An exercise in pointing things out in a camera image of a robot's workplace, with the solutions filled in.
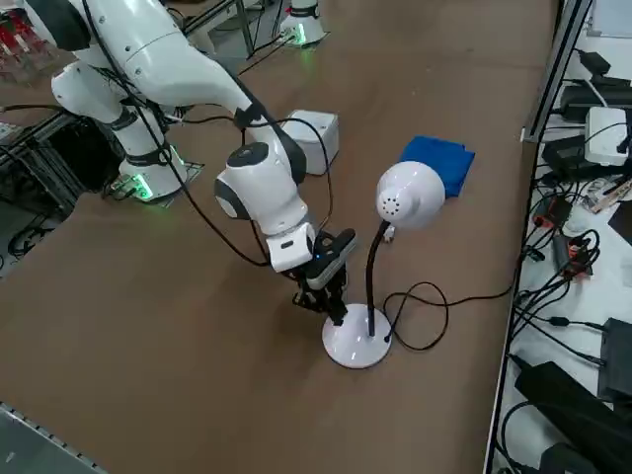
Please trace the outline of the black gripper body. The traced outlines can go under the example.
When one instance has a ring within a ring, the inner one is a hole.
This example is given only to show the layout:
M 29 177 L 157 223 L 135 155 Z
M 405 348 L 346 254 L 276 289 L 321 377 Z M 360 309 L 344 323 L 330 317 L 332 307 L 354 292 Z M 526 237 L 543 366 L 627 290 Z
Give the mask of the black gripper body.
M 305 269 L 294 269 L 285 275 L 292 277 L 302 290 L 327 297 L 344 294 L 348 287 L 346 265 L 322 269 L 320 273 L 313 269 L 309 272 Z

